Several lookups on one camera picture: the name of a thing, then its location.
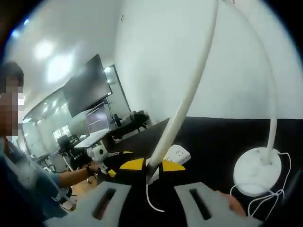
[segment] lamp base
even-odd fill
[[[262,158],[267,148],[246,151],[238,159],[233,171],[233,181],[237,189],[247,196],[260,196],[271,189],[281,174],[281,159],[276,149],[271,154],[271,162],[265,164]]]

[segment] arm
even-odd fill
[[[98,166],[91,165],[89,166],[89,169],[92,172],[96,173],[98,171]],[[58,177],[59,177],[59,187],[65,188],[80,183],[81,181],[84,181],[89,177],[89,174],[86,168],[83,168],[72,172],[65,172],[58,174]]]

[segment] cable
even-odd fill
[[[266,187],[264,187],[264,186],[262,186],[262,185],[260,185],[260,184],[257,184],[257,183],[238,183],[238,184],[235,184],[235,185],[230,189],[229,194],[232,196],[232,190],[233,190],[235,187],[237,187],[238,185],[244,185],[244,184],[253,184],[253,185],[257,185],[257,186],[259,186],[259,187],[261,187],[261,188],[266,189],[266,190],[267,190],[268,192],[270,192],[271,194],[275,194],[273,191],[271,191],[271,190],[267,189]]]
[[[292,160],[291,160],[291,158],[290,158],[290,155],[289,155],[287,152],[285,152],[285,153],[280,153],[280,152],[278,151],[278,154],[279,154],[279,155],[287,155],[288,158],[289,158],[289,170],[288,170],[288,173],[287,173],[287,175],[286,175],[285,182],[284,182],[284,185],[283,185],[283,188],[282,188],[282,190],[284,190],[284,187],[285,187],[285,184],[286,184],[288,175],[289,175],[290,170],[291,170],[291,168],[292,168]]]
[[[255,184],[255,185],[258,185],[258,186],[260,186],[260,187],[265,188],[265,189],[270,193],[270,195],[267,195],[267,196],[263,196],[263,197],[254,199],[254,200],[252,200],[252,201],[249,203],[248,209],[247,209],[248,216],[252,216],[252,217],[253,217],[253,216],[255,215],[255,213],[257,212],[257,210],[259,209],[259,207],[262,205],[262,203],[264,203],[264,202],[266,202],[266,201],[268,201],[268,200],[270,200],[271,198],[273,198],[273,197],[276,196],[276,197],[277,197],[277,198],[276,198],[276,202],[275,202],[275,204],[273,205],[273,207],[271,208],[271,210],[269,211],[269,213],[268,213],[268,215],[267,215],[267,217],[266,217],[266,219],[265,219],[265,220],[267,220],[268,217],[270,216],[271,212],[272,212],[273,209],[275,208],[275,206],[276,206],[276,204],[277,204],[277,202],[278,202],[278,200],[279,200],[279,196],[282,194],[282,195],[283,195],[283,198],[285,197],[284,188],[285,188],[286,181],[287,181],[287,179],[288,179],[288,176],[289,176],[290,171],[291,171],[291,168],[292,168],[292,161],[291,161],[290,155],[289,155],[288,153],[280,153],[280,152],[278,152],[278,154],[279,154],[279,155],[287,155],[288,158],[289,158],[289,170],[288,170],[288,173],[287,173],[287,175],[286,175],[286,178],[285,178],[285,181],[284,181],[284,184],[283,184],[282,189],[278,190],[277,192],[273,192],[273,191],[271,191],[270,189],[266,189],[264,186],[262,186],[262,185],[260,185],[260,184],[256,184],[256,183],[239,183],[239,184],[235,184],[235,185],[230,189],[230,195],[232,195],[232,190],[233,190],[235,187],[237,187],[238,185],[242,185],[242,184]],[[250,214],[250,206],[252,205],[253,202],[256,202],[256,201],[259,201],[259,200],[263,200],[263,201],[256,207],[256,209],[253,211],[253,213]]]
[[[151,206],[151,208],[153,208],[154,210],[156,210],[156,211],[158,211],[158,212],[165,212],[165,211],[163,211],[163,210],[160,210],[160,209],[155,208],[155,207],[152,205],[152,203],[151,203],[151,201],[150,201],[150,198],[149,198],[149,196],[148,196],[148,184],[146,185],[146,198],[147,198],[148,204]]]
[[[108,109],[109,109],[109,115],[112,118],[112,120],[114,121],[114,125],[117,129],[117,125],[116,125],[116,122],[115,122],[115,120],[113,118],[113,114],[112,114],[112,107],[110,106],[109,99],[107,97],[106,97],[106,101],[107,101],[107,105],[108,105]]]

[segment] human hand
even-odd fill
[[[89,166],[89,169],[90,169],[92,172],[97,173],[97,172],[99,171],[99,166],[98,166],[98,164],[91,164],[91,165]]]
[[[229,194],[224,194],[224,193],[222,193],[220,191],[219,191],[219,193],[222,196],[224,196],[225,198],[227,198],[227,200],[229,202],[229,206],[230,206],[230,208],[231,208],[232,211],[234,211],[235,213],[237,213],[237,214],[239,214],[241,216],[246,217],[245,210],[243,209],[243,207],[241,206],[241,204],[239,203],[239,201],[235,197],[233,197],[233,196],[231,196]]]

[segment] man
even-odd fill
[[[15,63],[9,62],[0,70],[0,166],[1,179],[7,188],[7,207],[19,196],[16,206],[24,202],[30,207],[26,212],[33,212],[39,221],[52,217],[62,217],[67,212],[55,198],[56,186],[64,188],[75,185],[98,171],[97,165],[62,174],[48,173],[33,166],[29,160],[11,143],[6,136],[17,135],[18,131],[18,93],[23,88],[23,71]]]

